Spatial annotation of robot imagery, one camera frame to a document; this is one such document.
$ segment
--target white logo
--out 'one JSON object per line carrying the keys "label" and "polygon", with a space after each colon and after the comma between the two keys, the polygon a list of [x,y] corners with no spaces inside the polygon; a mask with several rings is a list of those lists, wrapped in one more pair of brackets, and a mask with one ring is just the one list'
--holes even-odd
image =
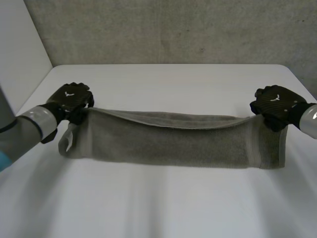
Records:
{"label": "white logo", "polygon": [[271,102],[279,100],[279,95],[277,95],[277,98],[270,100]]}
{"label": "white logo", "polygon": [[74,96],[75,94],[68,94],[67,92],[65,92],[65,96],[68,97],[68,96]]}

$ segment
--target white wall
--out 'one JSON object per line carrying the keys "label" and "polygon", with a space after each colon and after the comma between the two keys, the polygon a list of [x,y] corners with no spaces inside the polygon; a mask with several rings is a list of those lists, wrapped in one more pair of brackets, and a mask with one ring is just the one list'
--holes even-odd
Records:
{"label": "white wall", "polygon": [[0,85],[15,113],[51,69],[23,0],[0,0]]}

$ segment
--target blue part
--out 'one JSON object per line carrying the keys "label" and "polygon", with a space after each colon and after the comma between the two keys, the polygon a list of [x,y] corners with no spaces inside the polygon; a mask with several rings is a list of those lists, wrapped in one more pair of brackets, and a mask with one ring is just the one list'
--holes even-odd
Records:
{"label": "blue part", "polygon": [[10,165],[12,165],[11,159],[9,159],[9,157],[5,153],[0,151],[0,172]]}

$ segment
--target cloth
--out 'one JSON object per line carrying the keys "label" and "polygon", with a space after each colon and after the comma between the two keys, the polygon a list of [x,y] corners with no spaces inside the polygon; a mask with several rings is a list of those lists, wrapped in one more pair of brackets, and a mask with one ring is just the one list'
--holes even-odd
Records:
{"label": "cloth", "polygon": [[261,169],[285,165],[286,131],[273,132],[264,118],[87,109],[59,142],[68,158],[109,162]]}

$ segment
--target gray towel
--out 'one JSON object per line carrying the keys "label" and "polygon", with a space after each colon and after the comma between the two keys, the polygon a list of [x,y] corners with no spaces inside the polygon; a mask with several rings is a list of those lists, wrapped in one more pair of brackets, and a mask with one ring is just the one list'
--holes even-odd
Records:
{"label": "gray towel", "polygon": [[58,145],[60,154],[146,165],[275,169],[285,164],[287,130],[270,131],[261,115],[86,112],[80,126],[69,125]]}

